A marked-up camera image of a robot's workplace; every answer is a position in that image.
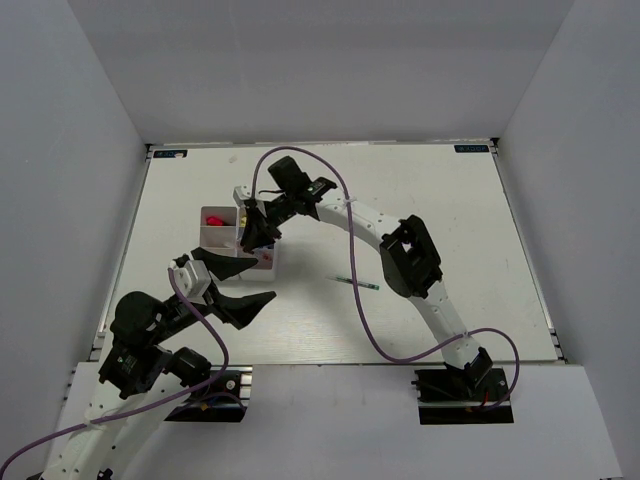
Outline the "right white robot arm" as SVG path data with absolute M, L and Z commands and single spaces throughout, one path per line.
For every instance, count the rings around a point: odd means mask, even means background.
M 379 254 L 387 285 L 417 309 L 441 347 L 453 390 L 466 399 L 484 391 L 493 362 L 449 298 L 441 258 L 423 220 L 416 215 L 400 219 L 368 207 L 349 194 L 340 176 L 311 179 L 290 156 L 268 171 L 280 190 L 275 199 L 259 198 L 255 186 L 238 186 L 233 192 L 245 212 L 243 251 L 275 243 L 280 226 L 296 216 L 345 230 L 351 242 L 362 240 Z

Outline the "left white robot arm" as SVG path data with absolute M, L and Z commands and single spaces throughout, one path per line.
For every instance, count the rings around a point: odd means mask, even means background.
M 63 430 L 68 442 L 42 479 L 115 479 L 133 454 L 184 400 L 213 392 L 230 363 L 220 348 L 219 368 L 189 347 L 171 351 L 163 342 L 199 323 L 215 330 L 210 315 L 241 330 L 276 294 L 233 298 L 216 283 L 254 267 L 253 257 L 230 257 L 202 248 L 174 259 L 168 268 L 172 295 L 159 300 L 132 291 L 117 303 L 111 348 L 102 361 L 83 422 Z

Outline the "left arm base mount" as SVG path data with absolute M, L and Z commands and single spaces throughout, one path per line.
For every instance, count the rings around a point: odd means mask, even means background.
M 166 418 L 180 423 L 240 423 L 248 409 L 253 368 L 231 367 L 214 383 L 192 394 Z

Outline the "pink black highlighter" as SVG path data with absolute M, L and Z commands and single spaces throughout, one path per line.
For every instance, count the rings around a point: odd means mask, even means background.
M 221 227 L 226 225 L 226 223 L 217 216 L 208 216 L 205 219 L 205 224 L 212 227 Z

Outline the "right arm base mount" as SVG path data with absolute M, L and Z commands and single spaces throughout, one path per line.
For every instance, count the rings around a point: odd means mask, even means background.
M 421 425 L 512 424 L 514 415 L 507 378 L 501 368 L 493 368 L 475 390 L 469 390 L 445 369 L 415 370 L 411 384 L 418 395 Z

